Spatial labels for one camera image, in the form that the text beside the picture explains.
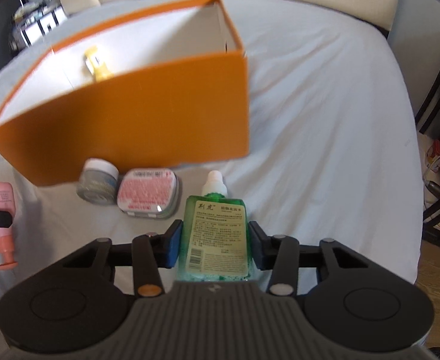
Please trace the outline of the white bed sheet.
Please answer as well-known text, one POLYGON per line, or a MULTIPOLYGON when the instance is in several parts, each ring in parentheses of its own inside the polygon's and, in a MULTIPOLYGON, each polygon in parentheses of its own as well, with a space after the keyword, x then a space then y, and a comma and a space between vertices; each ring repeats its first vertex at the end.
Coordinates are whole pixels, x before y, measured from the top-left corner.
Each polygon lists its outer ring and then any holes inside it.
MULTIPOLYGON (((370 24, 288 0, 222 0, 249 61, 250 152, 217 163, 228 192, 270 235, 331 237, 404 280, 417 277, 423 182, 411 102, 370 24)), ((128 243, 168 220, 92 205, 72 184, 38 188, 0 156, 12 184, 15 284, 98 237, 128 243)), ((0 332, 0 355, 8 349, 0 332)))

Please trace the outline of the orange cardboard box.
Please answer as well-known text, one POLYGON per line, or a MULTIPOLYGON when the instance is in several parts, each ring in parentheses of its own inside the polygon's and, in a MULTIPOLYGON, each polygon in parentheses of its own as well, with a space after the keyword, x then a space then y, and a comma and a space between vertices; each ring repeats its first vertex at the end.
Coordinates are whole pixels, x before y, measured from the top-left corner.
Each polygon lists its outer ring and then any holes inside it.
POLYGON ((248 63, 222 0, 168 2, 72 35, 0 108, 0 154, 37 186, 76 181, 89 158, 127 172, 248 152, 248 63), (107 80, 84 63, 94 46, 107 80))

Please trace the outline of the small white lidded jar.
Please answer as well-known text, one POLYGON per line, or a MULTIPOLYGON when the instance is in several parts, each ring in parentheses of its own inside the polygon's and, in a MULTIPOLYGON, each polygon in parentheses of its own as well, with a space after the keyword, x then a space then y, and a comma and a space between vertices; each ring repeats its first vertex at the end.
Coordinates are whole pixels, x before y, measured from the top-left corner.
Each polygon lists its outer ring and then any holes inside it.
POLYGON ((100 158, 89 158, 83 165, 77 195, 86 202, 108 206, 116 203, 119 171, 100 158))

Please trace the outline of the yellow small box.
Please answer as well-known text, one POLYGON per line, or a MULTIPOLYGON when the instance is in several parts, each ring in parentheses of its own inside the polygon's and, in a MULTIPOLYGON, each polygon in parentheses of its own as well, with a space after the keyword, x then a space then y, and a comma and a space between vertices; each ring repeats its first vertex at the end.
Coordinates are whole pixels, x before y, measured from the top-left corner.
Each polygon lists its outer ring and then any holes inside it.
POLYGON ((111 71, 109 70, 104 59, 101 57, 96 46, 90 47, 85 51, 84 63, 88 72, 90 72, 94 81, 96 82, 107 80, 112 76, 111 71))

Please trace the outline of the green liquid bottle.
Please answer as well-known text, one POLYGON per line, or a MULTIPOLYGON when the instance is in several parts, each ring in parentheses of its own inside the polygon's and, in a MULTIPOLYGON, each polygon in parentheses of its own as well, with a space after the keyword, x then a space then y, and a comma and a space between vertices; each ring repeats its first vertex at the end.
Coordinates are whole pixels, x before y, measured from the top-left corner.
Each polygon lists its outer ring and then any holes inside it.
POLYGON ((251 276, 246 206, 228 197, 221 172, 212 171, 201 195, 186 200, 178 279, 247 281, 251 276))

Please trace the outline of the pink labelled tin case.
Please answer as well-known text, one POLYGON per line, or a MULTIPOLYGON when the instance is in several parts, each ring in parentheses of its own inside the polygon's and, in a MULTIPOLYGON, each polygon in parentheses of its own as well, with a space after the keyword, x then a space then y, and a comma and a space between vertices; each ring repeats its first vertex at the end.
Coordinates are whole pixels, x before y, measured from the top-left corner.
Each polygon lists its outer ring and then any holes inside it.
POLYGON ((119 185, 117 206, 130 216, 164 219, 175 212, 179 191, 179 179, 168 168, 132 169, 119 185))

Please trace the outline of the pink bottle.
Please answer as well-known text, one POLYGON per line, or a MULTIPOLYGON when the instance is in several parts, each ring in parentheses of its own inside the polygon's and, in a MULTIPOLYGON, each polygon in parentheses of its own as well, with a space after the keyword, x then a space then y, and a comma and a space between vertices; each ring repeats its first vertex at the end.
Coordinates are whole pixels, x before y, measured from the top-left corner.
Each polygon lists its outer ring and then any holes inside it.
POLYGON ((0 271, 10 270, 17 266, 12 232, 15 213, 16 203, 12 185, 0 182, 0 255, 3 259, 0 271))

